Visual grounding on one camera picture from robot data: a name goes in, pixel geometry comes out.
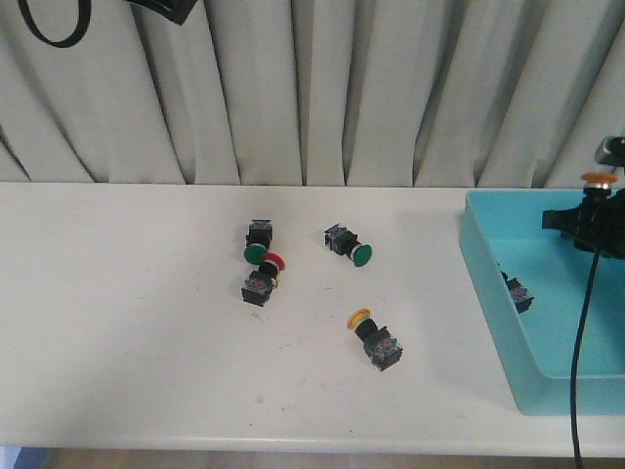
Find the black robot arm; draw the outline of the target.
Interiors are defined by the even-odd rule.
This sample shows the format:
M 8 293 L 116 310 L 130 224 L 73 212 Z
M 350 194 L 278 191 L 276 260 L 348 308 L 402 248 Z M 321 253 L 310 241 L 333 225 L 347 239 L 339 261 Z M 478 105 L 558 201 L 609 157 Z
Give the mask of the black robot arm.
M 128 2 L 150 10 L 174 24 L 182 25 L 197 0 L 128 0 Z

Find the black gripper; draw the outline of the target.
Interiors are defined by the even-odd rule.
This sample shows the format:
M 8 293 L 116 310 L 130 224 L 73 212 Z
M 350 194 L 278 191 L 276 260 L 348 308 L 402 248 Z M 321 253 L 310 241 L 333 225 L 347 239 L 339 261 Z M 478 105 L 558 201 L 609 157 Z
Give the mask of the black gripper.
M 543 230 L 556 230 L 573 240 L 576 249 L 598 251 L 605 258 L 624 258 L 624 190 L 612 192 L 600 204 L 581 202 L 566 210 L 546 210 Z

